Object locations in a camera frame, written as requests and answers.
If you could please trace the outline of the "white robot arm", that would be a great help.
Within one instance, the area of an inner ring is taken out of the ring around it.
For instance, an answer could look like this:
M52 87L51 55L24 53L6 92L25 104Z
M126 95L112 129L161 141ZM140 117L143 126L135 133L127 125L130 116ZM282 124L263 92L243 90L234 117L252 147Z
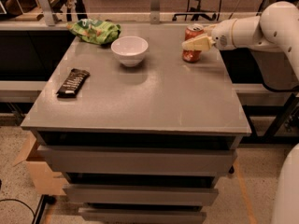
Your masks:
M299 9L289 2L276 2L259 16L207 26L202 34L182 43L185 50L207 51L213 47L282 51L299 78ZM299 224L299 144L282 165L271 224Z

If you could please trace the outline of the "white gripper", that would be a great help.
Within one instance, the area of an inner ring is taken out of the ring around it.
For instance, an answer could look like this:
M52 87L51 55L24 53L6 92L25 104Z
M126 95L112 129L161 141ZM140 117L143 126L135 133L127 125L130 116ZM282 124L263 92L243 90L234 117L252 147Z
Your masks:
M233 28L236 19L222 21L220 23L208 25L204 27L204 32L208 35L199 35L188 39L182 43L184 50L192 51L208 51L213 45L219 50L235 49L233 42Z

